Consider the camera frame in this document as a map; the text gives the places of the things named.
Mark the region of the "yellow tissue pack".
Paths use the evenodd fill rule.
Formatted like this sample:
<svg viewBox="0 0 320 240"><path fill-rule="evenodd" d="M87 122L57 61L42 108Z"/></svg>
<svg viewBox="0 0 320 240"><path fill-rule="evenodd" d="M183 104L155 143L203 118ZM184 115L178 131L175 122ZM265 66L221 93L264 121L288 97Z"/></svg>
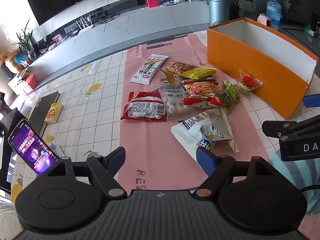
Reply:
<svg viewBox="0 0 320 240"><path fill-rule="evenodd" d="M46 115L46 118L44 122L46 124L54 124L57 123L57 120L60 116L60 113L62 111L63 105L61 102L52 103L50 106L50 109Z"/></svg>

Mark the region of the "white wifi router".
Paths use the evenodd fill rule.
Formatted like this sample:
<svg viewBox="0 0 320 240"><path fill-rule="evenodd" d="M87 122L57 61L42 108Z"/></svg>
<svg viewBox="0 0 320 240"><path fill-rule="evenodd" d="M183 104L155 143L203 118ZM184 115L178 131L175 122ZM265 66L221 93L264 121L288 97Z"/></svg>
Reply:
<svg viewBox="0 0 320 240"><path fill-rule="evenodd" d="M93 28L93 22L90 15L86 18L81 16L80 20L76 20L75 22L79 27L79 34L87 32Z"/></svg>

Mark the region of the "blue water jug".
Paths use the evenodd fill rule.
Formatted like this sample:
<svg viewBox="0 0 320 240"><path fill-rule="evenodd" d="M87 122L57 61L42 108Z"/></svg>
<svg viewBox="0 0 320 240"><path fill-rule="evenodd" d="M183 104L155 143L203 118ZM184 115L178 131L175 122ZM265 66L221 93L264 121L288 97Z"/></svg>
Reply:
<svg viewBox="0 0 320 240"><path fill-rule="evenodd" d="M282 6L277 0L270 0L266 4L266 16L271 20L271 27L278 30L282 13Z"/></svg>

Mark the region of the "red fries snack bag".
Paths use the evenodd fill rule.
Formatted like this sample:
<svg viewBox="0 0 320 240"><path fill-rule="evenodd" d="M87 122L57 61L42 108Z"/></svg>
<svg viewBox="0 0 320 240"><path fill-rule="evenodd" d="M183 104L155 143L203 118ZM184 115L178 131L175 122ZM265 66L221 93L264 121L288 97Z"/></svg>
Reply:
<svg viewBox="0 0 320 240"><path fill-rule="evenodd" d="M188 94L183 99L183 104L198 108L221 108L223 102L217 96L218 83L215 81L191 81L181 82L182 87Z"/></svg>

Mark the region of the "small clear red candy pack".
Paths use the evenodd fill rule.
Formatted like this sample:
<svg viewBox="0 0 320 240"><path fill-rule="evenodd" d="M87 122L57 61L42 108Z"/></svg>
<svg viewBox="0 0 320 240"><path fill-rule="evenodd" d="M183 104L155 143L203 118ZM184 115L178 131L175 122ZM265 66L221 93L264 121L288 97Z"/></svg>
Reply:
<svg viewBox="0 0 320 240"><path fill-rule="evenodd" d="M236 84L236 89L240 94L248 94L263 85L263 82L253 75L248 74L241 69L239 70L239 73L240 79Z"/></svg>

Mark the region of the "red silver snack bag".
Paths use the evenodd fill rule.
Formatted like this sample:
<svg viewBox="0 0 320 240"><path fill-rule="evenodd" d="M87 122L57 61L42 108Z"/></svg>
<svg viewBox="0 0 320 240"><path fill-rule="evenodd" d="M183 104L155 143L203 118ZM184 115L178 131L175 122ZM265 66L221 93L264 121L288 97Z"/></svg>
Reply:
<svg viewBox="0 0 320 240"><path fill-rule="evenodd" d="M120 119L166 121L167 113L159 91L130 92Z"/></svg>

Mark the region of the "white spicy strip snack pack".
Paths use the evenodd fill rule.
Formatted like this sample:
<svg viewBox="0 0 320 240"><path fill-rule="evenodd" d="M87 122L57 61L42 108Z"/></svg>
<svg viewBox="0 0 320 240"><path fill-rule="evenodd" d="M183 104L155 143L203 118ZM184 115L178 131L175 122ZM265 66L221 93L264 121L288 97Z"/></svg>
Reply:
<svg viewBox="0 0 320 240"><path fill-rule="evenodd" d="M168 58L166 55L151 54L130 81L148 86Z"/></svg>

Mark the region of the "orange cardboard box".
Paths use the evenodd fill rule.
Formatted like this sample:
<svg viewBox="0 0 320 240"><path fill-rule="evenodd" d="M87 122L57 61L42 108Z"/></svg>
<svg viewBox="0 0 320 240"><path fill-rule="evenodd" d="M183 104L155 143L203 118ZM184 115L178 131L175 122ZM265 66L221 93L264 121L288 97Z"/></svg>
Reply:
<svg viewBox="0 0 320 240"><path fill-rule="evenodd" d="M311 85L318 57L270 27L239 18L207 29L207 61L234 79L244 72L262 81L253 92L288 119Z"/></svg>

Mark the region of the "pink small appliance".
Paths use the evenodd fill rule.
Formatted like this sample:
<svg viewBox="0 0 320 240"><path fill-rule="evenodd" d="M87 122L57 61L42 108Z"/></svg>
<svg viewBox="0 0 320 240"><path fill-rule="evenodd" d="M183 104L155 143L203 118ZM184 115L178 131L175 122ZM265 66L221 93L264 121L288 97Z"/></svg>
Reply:
<svg viewBox="0 0 320 240"><path fill-rule="evenodd" d="M271 27L272 20L265 14L260 14L257 18L257 22L261 23L267 27Z"/></svg>

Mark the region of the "white tv cabinet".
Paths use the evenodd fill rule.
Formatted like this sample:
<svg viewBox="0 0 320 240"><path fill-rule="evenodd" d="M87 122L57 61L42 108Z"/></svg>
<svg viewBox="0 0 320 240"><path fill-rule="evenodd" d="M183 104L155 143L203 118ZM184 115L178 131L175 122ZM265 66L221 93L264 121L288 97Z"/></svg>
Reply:
<svg viewBox="0 0 320 240"><path fill-rule="evenodd" d="M76 68L133 46L172 35L204 30L209 25L205 1L139 9L121 14L107 24L69 37L30 66L40 85Z"/></svg>

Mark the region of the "clear yogurt hawthorn ball bag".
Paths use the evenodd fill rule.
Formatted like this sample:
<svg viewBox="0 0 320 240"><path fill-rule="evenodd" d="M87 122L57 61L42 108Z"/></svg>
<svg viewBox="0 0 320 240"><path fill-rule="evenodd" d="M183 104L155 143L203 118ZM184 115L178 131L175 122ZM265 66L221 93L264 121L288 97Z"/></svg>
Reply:
<svg viewBox="0 0 320 240"><path fill-rule="evenodd" d="M167 119L176 118L189 112L190 107L184 104L188 94L181 85L161 85L158 87L164 103Z"/></svg>

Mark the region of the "pink red box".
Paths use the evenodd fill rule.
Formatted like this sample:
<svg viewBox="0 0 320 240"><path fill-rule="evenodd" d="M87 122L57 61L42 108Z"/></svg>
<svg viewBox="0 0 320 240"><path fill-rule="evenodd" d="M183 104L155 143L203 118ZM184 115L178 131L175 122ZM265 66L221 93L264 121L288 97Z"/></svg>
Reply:
<svg viewBox="0 0 320 240"><path fill-rule="evenodd" d="M158 0L145 0L148 8L154 8L158 6Z"/></svg>

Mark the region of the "green snack packet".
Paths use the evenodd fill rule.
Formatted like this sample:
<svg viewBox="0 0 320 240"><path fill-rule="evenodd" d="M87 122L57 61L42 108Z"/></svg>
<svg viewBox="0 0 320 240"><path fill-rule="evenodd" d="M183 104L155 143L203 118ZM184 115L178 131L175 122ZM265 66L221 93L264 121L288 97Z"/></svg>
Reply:
<svg viewBox="0 0 320 240"><path fill-rule="evenodd" d="M233 106L240 101L240 95L236 90L235 85L227 80L223 80L222 86L222 101L225 104L227 112L230 112Z"/></svg>

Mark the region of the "yellow snack packet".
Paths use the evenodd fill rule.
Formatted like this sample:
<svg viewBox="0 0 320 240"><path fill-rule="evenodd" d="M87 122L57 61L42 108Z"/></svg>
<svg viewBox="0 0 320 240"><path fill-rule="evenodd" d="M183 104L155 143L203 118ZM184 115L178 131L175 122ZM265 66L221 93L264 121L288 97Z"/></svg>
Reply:
<svg viewBox="0 0 320 240"><path fill-rule="evenodd" d="M180 76L193 80L202 80L214 75L215 73L217 73L216 68L197 67L181 73Z"/></svg>

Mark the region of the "clear peanut snack bag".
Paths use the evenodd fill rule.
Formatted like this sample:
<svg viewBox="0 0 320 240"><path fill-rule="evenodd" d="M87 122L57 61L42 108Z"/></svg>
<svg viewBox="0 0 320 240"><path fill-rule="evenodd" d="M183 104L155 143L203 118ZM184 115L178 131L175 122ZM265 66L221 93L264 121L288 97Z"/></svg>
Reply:
<svg viewBox="0 0 320 240"><path fill-rule="evenodd" d="M171 73L174 78L179 79L181 74L189 70L195 69L197 66L186 64L179 61L171 61L170 65L164 69L166 73Z"/></svg>

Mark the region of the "silver trash can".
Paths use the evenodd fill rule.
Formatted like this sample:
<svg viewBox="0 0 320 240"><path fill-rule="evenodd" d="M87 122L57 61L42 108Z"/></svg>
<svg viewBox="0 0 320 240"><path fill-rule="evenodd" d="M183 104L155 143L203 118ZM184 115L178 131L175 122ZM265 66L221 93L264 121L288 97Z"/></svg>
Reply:
<svg viewBox="0 0 320 240"><path fill-rule="evenodd" d="M229 0L207 0L209 6L209 24L214 26L229 20Z"/></svg>

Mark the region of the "white blue snack bag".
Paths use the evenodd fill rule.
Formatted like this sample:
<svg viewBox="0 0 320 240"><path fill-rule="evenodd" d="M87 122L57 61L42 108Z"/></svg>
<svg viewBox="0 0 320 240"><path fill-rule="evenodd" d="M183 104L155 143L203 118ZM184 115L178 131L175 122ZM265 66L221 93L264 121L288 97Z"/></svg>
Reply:
<svg viewBox="0 0 320 240"><path fill-rule="evenodd" d="M227 143L233 152L239 152L227 115L221 108L209 109L184 120L172 126L171 133L194 160L197 160L198 147L213 152L214 145L220 141Z"/></svg>

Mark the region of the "smartphone with lit screen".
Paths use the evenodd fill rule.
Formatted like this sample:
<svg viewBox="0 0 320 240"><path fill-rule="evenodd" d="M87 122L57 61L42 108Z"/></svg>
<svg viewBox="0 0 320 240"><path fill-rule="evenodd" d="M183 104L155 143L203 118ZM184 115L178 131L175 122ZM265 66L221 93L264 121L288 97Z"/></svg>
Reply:
<svg viewBox="0 0 320 240"><path fill-rule="evenodd" d="M12 130L8 143L37 175L41 175L60 159L26 119L22 119Z"/></svg>

